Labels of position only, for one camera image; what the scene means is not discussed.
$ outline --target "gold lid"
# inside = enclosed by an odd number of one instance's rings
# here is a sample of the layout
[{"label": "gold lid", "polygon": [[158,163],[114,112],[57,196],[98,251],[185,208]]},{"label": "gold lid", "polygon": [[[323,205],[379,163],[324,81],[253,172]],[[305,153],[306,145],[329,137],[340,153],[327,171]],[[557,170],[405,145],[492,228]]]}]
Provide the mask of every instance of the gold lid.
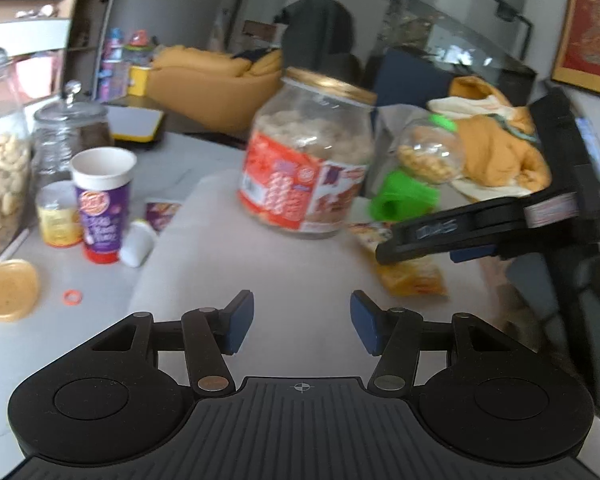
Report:
[{"label": "gold lid", "polygon": [[0,321],[25,317],[38,302],[40,282],[36,268],[25,260],[0,264]]},{"label": "gold lid", "polygon": [[373,106],[376,104],[376,94],[365,90],[358,86],[350,85],[339,79],[328,77],[304,68],[295,68],[290,66],[286,69],[286,77],[298,81],[299,83],[307,86],[312,86],[318,90],[322,90],[325,94],[332,95],[334,97],[344,97],[345,99],[351,99],[359,103]]}]

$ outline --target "white plastic cup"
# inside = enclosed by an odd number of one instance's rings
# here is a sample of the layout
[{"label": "white plastic cup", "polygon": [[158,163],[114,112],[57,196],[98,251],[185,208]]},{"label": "white plastic cup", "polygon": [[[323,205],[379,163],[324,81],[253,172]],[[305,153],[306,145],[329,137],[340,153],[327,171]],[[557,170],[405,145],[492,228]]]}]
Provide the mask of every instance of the white plastic cup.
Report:
[{"label": "white plastic cup", "polygon": [[84,253],[94,263],[118,260],[137,161],[129,150],[110,146],[85,150],[71,159]]},{"label": "white plastic cup", "polygon": [[120,261],[129,267],[140,267],[154,250],[158,233],[146,220],[134,220],[122,241]]}]

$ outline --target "yellow box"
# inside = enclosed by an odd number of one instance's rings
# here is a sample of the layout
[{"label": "yellow box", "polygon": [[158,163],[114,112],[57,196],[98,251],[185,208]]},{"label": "yellow box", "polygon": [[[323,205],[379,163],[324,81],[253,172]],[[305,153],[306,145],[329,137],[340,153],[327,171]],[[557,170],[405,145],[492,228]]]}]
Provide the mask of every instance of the yellow box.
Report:
[{"label": "yellow box", "polygon": [[150,66],[131,66],[129,69],[129,95],[144,96],[150,70]]}]

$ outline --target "sofa cushion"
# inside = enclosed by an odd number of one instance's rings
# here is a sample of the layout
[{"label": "sofa cushion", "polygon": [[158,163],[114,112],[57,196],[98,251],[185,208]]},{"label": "sofa cushion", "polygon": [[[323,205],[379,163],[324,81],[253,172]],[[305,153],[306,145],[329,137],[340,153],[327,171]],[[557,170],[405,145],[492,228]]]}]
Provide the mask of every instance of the sofa cushion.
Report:
[{"label": "sofa cushion", "polygon": [[282,68],[282,51],[280,49],[272,50],[266,56],[262,56],[257,60],[245,75],[267,75],[277,72]]},{"label": "sofa cushion", "polygon": [[190,68],[206,74],[238,77],[251,66],[247,59],[231,59],[225,54],[206,52],[196,48],[172,46],[165,48],[154,60],[154,68],[170,66]]}]

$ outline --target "ribbed black surface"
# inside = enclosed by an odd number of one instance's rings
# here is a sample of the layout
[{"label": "ribbed black surface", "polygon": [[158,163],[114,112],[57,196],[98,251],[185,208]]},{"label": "ribbed black surface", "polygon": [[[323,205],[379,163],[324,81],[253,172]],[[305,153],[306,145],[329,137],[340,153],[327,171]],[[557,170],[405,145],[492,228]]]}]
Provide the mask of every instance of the ribbed black surface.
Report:
[{"label": "ribbed black surface", "polygon": [[[299,391],[294,386],[308,384]],[[489,466],[433,440],[401,400],[356,379],[250,378],[237,394],[203,400],[182,430],[131,462],[96,468],[32,458],[13,480],[594,480],[564,459]]]}]

